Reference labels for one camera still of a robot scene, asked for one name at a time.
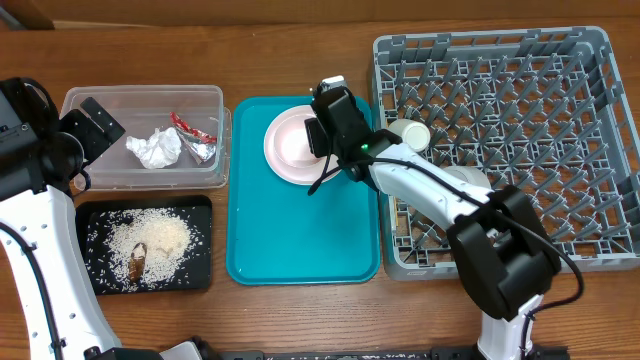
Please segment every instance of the blue plastic tray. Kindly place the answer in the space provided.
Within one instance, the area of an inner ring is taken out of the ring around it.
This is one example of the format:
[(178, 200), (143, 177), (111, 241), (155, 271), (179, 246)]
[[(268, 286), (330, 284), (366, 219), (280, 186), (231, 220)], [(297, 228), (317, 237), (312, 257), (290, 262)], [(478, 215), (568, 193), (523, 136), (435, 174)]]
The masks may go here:
[[(371, 124), (368, 104), (358, 107)], [(281, 112), (310, 96), (257, 97), (235, 110), (227, 271), (245, 285), (356, 283), (380, 267), (378, 202), (343, 173), (313, 195), (276, 175), (264, 157), (264, 135)]]

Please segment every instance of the red wrapper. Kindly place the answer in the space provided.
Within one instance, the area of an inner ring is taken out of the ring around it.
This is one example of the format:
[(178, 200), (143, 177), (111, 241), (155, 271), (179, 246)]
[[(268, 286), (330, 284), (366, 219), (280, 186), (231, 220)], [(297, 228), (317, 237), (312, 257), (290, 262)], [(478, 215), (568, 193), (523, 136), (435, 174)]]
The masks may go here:
[(191, 126), (189, 126), (189, 124), (187, 124), (186, 122), (184, 122), (182, 119), (180, 119), (180, 117), (178, 116), (178, 114), (171, 112), (169, 113), (169, 116), (171, 117), (171, 123), (173, 123), (173, 125), (179, 129), (182, 130), (184, 133), (188, 133), (194, 137), (196, 137), (197, 139), (199, 139), (203, 144), (215, 144), (218, 139), (215, 136), (211, 136), (203, 131), (200, 131), (198, 129), (194, 129)]
[(218, 139), (215, 136), (192, 128), (174, 112), (171, 112), (169, 116), (178, 136), (198, 164), (208, 161), (216, 154)]

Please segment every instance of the wooden tabletop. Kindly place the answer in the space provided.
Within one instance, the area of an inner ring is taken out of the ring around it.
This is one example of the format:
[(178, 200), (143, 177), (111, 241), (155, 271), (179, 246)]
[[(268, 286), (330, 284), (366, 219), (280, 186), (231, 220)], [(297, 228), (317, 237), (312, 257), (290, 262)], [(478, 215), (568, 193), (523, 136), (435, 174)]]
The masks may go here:
[[(638, 18), (2, 33), (0, 78), (35, 78), (59, 106), (76, 86), (216, 84), (225, 106), (234, 109), (252, 96), (308, 94), (320, 79), (336, 74), (367, 98), (372, 44), (380, 35), (571, 25), (598, 25), (608, 32), (640, 120)], [(218, 350), (266, 352), (426, 350), (477, 340), (480, 311), (457, 280), (398, 282), (381, 269), (359, 285), (235, 283), (224, 264), (228, 189), (195, 193), (214, 203), (213, 284), (208, 291), (99, 297), (125, 346), (164, 350), (196, 334)], [(163, 195), (168, 193), (90, 193), (79, 201)], [(534, 340), (568, 345), (574, 359), (637, 359), (639, 276), (640, 270), (587, 274), (584, 298), (539, 316)], [(575, 286), (573, 276), (556, 277), (547, 301), (568, 296)], [(0, 358), (28, 359), (26, 326), (4, 252), (0, 289)]]

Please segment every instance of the gray dish rack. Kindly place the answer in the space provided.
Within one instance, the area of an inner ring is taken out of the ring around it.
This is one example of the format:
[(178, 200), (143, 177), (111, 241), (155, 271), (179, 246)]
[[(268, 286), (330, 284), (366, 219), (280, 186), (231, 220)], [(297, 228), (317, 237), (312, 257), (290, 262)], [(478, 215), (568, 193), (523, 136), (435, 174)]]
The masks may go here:
[[(427, 160), (524, 190), (581, 270), (640, 265), (640, 141), (602, 29), (382, 36), (372, 86), (378, 128), (422, 121)], [(457, 276), (443, 229), (393, 197), (380, 204), (391, 278)]]

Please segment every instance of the white plate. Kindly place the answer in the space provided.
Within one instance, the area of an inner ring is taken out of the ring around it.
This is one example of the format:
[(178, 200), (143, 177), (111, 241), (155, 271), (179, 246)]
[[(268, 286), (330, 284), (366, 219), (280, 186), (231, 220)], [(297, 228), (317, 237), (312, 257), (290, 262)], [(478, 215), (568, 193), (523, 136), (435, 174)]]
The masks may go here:
[[(264, 136), (264, 155), (271, 170), (282, 179), (297, 185), (311, 185), (322, 174), (326, 157), (317, 159), (309, 150), (304, 121), (314, 118), (311, 106), (300, 105), (284, 111), (269, 125)], [(327, 171), (338, 166), (331, 156)], [(326, 178), (332, 179), (338, 172)]]

